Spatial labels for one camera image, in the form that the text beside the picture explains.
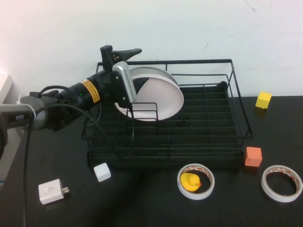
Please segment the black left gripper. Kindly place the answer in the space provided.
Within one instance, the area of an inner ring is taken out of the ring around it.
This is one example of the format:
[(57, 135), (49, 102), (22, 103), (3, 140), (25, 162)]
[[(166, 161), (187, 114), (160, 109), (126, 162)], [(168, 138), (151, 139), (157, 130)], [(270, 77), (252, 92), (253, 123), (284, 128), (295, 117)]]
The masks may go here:
[(114, 82), (116, 79), (116, 73), (112, 74), (113, 66), (120, 61), (128, 61), (130, 58), (140, 54), (142, 49), (135, 48), (124, 51), (114, 51), (111, 45), (105, 45), (100, 48), (102, 57), (103, 70), (99, 72), (98, 83), (101, 91), (101, 103), (117, 103), (119, 107), (124, 107), (124, 101), (122, 97), (120, 76), (118, 76), (118, 82)]

